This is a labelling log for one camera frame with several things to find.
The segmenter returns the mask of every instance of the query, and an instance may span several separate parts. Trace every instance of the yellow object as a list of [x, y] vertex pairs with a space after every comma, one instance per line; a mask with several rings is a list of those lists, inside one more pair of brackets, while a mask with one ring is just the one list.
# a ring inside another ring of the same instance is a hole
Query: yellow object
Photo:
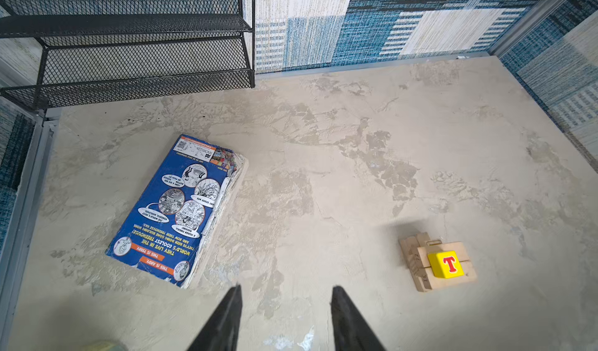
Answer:
[[428, 260], [434, 276], [438, 278], [453, 278], [465, 274], [455, 251], [428, 254]]
[[123, 346], [111, 341], [100, 341], [83, 347], [81, 351], [127, 351]]

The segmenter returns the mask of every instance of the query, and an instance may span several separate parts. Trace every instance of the book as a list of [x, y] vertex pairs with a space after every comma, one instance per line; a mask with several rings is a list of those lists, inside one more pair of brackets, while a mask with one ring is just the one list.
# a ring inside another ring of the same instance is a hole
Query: book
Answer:
[[106, 255], [188, 287], [207, 263], [216, 224], [247, 166], [243, 155], [181, 135]]

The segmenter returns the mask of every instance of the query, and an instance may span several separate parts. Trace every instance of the black wire rack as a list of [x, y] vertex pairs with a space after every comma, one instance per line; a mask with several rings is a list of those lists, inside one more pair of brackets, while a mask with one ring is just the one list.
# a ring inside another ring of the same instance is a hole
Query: black wire rack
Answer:
[[33, 37], [42, 46], [36, 84], [0, 90], [32, 111], [255, 87], [255, 0], [0, 5], [10, 15], [0, 18], [0, 38]]

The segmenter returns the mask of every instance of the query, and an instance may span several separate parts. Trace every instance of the gray metal frame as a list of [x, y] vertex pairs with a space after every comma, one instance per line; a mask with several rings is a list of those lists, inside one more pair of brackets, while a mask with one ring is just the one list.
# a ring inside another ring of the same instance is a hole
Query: gray metal frame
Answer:
[[40, 208], [44, 177], [58, 128], [58, 120], [49, 120], [41, 111], [34, 116], [34, 121], [34, 134], [23, 166], [21, 184], [0, 255], [1, 351], [8, 347], [8, 338], [19, 298], [29, 245]]

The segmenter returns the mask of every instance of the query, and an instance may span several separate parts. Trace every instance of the concrete floor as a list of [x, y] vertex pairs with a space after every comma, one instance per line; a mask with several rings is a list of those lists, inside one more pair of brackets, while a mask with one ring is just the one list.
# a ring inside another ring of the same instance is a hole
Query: concrete floor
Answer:
[[[177, 135], [249, 158], [183, 290], [106, 257]], [[11, 350], [184, 350], [239, 282], [239, 350], [333, 349], [342, 285], [388, 351], [598, 348], [598, 175], [495, 57], [67, 108]], [[463, 241], [474, 284], [415, 290], [398, 239]]]

